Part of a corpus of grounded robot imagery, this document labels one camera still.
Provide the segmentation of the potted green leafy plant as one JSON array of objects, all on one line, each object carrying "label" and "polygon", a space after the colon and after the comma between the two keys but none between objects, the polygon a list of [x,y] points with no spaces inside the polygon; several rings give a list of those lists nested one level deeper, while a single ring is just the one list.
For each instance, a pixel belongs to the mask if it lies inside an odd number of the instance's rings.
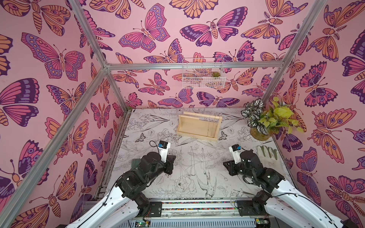
[{"label": "potted green leafy plant", "polygon": [[306,131],[304,122],[278,97],[273,97],[268,107],[260,98],[248,102],[241,115],[247,120],[251,136],[259,141],[268,140],[272,135],[279,134],[280,130],[288,133],[293,129],[302,133]]}]

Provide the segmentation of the beige green gardening glove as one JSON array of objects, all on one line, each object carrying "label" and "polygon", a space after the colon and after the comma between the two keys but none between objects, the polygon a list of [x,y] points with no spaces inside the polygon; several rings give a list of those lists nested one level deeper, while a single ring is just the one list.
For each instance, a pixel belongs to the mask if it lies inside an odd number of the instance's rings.
[{"label": "beige green gardening glove", "polygon": [[284,175],[284,164],[277,149],[266,145],[258,145],[256,151],[264,167],[272,168]]}]

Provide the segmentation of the small succulent in basket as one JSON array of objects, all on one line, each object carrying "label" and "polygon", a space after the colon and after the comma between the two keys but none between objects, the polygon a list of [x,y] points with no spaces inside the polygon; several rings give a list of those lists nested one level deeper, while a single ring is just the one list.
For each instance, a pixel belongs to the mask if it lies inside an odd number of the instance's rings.
[{"label": "small succulent in basket", "polygon": [[213,78],[219,78],[221,76],[220,72],[212,72]]}]

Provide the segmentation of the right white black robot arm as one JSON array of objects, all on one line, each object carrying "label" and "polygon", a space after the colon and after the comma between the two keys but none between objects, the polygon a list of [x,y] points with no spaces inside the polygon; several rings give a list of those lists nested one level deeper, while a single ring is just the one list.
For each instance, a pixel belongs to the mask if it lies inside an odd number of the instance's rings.
[{"label": "right white black robot arm", "polygon": [[350,219],[329,213],[297,190],[279,172],[262,165],[253,150],[243,151],[237,144],[229,148],[233,160],[223,162],[229,175],[242,176],[261,188],[251,200],[236,202],[240,216],[271,215],[293,228],[356,228]]}]

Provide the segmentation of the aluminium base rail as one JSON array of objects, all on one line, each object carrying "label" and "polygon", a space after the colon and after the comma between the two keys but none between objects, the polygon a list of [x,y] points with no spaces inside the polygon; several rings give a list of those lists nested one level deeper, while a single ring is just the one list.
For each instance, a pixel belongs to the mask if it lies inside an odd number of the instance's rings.
[{"label": "aluminium base rail", "polygon": [[268,214],[240,216],[237,200],[161,200],[161,217],[136,216],[116,228],[292,228]]}]

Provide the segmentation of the metal cage frame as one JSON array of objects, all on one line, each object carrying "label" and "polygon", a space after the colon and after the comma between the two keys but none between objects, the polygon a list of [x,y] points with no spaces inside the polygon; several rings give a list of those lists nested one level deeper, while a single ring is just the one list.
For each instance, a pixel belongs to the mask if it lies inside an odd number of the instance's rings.
[{"label": "metal cage frame", "polygon": [[[295,51],[299,48],[304,37],[309,32],[311,26],[317,19],[321,9],[326,4],[326,1],[314,1],[311,9],[305,17],[303,24],[299,30],[299,34],[293,41],[292,46],[289,48],[285,58],[282,61],[254,61],[254,62],[223,62],[221,67],[224,68],[248,68],[248,67],[276,67],[278,68],[275,80],[283,75],[282,71],[286,69],[289,61],[293,58]],[[96,79],[94,79],[90,86],[87,88],[85,94],[81,100],[77,103],[75,109],[70,113],[69,117],[61,125],[60,129],[56,133],[53,139],[47,144],[41,155],[39,162],[35,164],[33,170],[30,171],[29,175],[25,178],[24,183],[16,190],[14,195],[9,201],[9,204],[1,212],[1,227],[9,228],[20,210],[24,206],[26,200],[33,192],[36,187],[38,180],[46,168],[50,165],[51,160],[54,158],[57,149],[61,146],[66,135],[69,133],[71,128],[75,125],[76,121],[81,116],[87,103],[91,100],[97,85],[103,78],[108,78],[111,86],[113,87],[118,101],[122,104],[123,98],[119,92],[115,80],[111,75],[112,70],[122,69],[195,69],[195,68],[216,68],[216,62],[205,62],[205,63],[171,63],[171,64],[108,64],[102,55],[101,49],[99,48],[94,34],[91,31],[91,27],[84,15],[83,9],[80,6],[79,1],[70,1],[73,12],[79,20],[86,36],[89,40],[91,47],[94,49],[95,55],[101,64],[101,70],[98,72]]]}]

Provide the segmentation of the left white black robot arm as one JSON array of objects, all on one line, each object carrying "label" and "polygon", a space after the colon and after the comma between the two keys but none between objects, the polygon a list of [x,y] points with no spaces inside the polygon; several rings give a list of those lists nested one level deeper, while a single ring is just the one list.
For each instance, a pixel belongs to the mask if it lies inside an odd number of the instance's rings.
[{"label": "left white black robot arm", "polygon": [[123,173],[110,192],[68,228],[116,228],[150,211],[150,201],[143,191],[159,175],[172,174],[175,155],[161,156],[156,152],[144,155],[135,168]]}]

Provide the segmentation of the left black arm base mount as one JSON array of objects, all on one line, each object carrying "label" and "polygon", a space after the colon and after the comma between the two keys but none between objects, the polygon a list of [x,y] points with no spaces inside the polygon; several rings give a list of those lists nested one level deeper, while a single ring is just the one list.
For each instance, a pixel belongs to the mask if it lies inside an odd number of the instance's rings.
[{"label": "left black arm base mount", "polygon": [[138,205],[139,213],[138,217],[161,217],[162,215],[162,202],[161,201],[153,201],[150,202],[149,199],[143,194],[140,193],[135,202]]}]

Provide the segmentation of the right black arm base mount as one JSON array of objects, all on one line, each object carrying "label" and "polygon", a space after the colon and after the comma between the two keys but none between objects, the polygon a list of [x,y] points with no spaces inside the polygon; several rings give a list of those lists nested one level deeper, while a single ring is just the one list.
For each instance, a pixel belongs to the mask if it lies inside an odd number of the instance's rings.
[{"label": "right black arm base mount", "polygon": [[253,198],[241,199],[235,202],[240,216],[264,216],[267,214],[265,205],[271,194],[260,191]]}]

